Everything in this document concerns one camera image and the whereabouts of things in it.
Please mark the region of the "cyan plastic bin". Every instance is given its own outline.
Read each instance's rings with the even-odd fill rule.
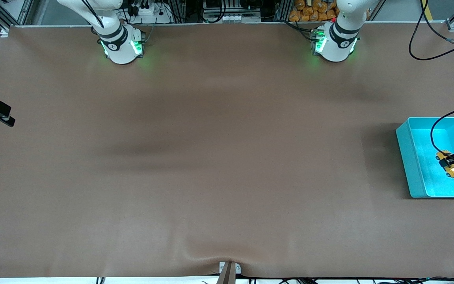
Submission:
[[[410,117],[397,129],[409,192],[413,198],[454,198],[454,178],[436,160],[430,128],[437,117]],[[441,120],[434,129],[434,142],[454,153],[454,117]]]

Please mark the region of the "black band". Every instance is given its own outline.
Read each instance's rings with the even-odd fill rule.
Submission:
[[[122,34],[121,37],[114,41],[106,41],[103,40],[102,43],[104,44],[105,47],[107,47],[109,50],[117,51],[120,49],[120,46],[126,42],[127,40],[127,29],[124,27],[124,33]]]
[[[347,29],[344,29],[343,27],[339,26],[339,24],[337,23],[337,21],[335,21],[335,23],[333,24],[333,26],[335,26],[335,28],[337,29],[338,32],[340,32],[341,34],[356,34],[357,32],[360,31],[360,29],[356,29],[356,30],[347,30]]]
[[[119,28],[115,32],[112,32],[111,34],[100,34],[100,33],[97,33],[97,35],[99,37],[112,38],[112,37],[116,36],[117,34],[120,34],[120,32],[122,31],[122,27],[123,26],[120,24]]]
[[[355,37],[355,36],[352,38],[348,38],[348,39],[340,37],[334,31],[334,25],[330,26],[329,34],[330,34],[330,38],[337,44],[337,47],[339,47],[341,49],[345,49],[345,48],[349,47],[355,41],[355,39],[357,39],[357,37]]]

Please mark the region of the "brown table surface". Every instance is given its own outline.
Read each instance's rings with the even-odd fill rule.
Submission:
[[[409,197],[395,134],[454,110],[454,53],[411,59],[413,27],[338,64],[283,24],[159,26],[128,65],[88,28],[11,29],[0,277],[454,277],[454,200]]]

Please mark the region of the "green led light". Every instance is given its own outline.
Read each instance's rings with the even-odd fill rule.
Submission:
[[[136,54],[140,54],[141,53],[141,44],[138,43],[138,42],[134,42],[133,40],[131,40],[131,45],[133,47],[133,50]]]
[[[352,43],[352,48],[351,48],[351,50],[350,50],[350,53],[352,53],[353,50],[355,50],[355,43],[357,43],[357,39],[356,39],[356,38],[355,38],[355,40],[354,40],[353,43]]]
[[[327,37],[326,36],[322,36],[322,38],[316,43],[315,51],[316,52],[322,52],[323,51],[323,47],[325,46],[326,43],[327,43]]]
[[[102,41],[101,41],[101,45],[104,50],[104,54],[106,54],[106,56],[108,56],[108,50],[106,50],[106,46],[104,45],[104,43]]]

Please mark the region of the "yellow toy car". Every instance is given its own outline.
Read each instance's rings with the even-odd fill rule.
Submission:
[[[449,178],[454,178],[454,160],[449,158],[449,156],[452,156],[453,154],[447,150],[444,150],[443,152],[446,153],[448,157],[443,153],[438,152],[436,153],[435,158],[439,161],[439,164],[445,170],[446,176],[448,176]]]

